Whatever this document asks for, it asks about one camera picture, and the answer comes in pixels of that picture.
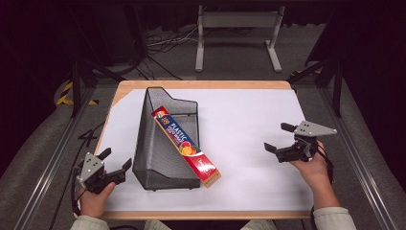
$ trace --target white metal stand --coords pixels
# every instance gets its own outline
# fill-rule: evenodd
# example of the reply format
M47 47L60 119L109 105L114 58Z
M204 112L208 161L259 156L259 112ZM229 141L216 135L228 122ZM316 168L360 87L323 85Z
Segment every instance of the white metal stand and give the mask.
M203 28L221 28L221 27L253 27L253 28L272 28L272 38L265 40L266 49L276 72L281 72L281 64L275 52L275 42L281 27L284 7L279 11L260 11L260 12L217 12L203 11L199 6L198 31L199 40L197 44L195 71L203 71L204 40Z

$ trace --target clothing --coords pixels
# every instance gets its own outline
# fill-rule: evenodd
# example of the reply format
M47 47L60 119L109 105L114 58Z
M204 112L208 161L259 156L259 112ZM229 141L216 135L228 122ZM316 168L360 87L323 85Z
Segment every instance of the clothing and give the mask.
M341 207L321 208L313 212L318 230L356 229L348 209Z
M341 207L322 208L314 211L318 230L354 230L355 225L349 210ZM71 230L109 230L107 223L98 218L79 216ZM241 230L275 230L275 225L267 220L251 220ZM144 230L170 230L158 220L148 220Z

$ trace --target hand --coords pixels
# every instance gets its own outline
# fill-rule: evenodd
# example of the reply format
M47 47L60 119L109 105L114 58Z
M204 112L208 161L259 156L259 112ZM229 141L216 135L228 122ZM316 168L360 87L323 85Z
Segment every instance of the hand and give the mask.
M80 187L79 193L82 194L84 192L79 199L80 214L92 218L100 218L104 213L105 203L115 187L116 184L111 182L98 195L89 191L84 192L84 189Z
M313 192L314 210L326 207L340 207L335 193L331 187L327 173L327 163L323 156L324 152L323 143L319 142L319 151L313 159L304 161L291 161L290 163L301 172L302 178L308 184Z

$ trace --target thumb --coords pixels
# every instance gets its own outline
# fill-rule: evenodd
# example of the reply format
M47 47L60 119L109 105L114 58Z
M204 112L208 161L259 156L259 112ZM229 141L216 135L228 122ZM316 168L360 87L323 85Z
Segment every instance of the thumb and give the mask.
M111 193L113 193L114 188L116 187L116 183L111 182L109 183L99 194L99 196L102 196L103 198L107 199L108 196L111 195Z

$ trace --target black mesh basket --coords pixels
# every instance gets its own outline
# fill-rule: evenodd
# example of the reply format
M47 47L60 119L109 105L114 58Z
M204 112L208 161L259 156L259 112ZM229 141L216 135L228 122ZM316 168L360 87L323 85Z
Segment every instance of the black mesh basket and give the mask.
M199 146L197 102L173 99L164 88L150 87L144 98L132 171L145 190L198 188L200 180L151 115L162 105Z

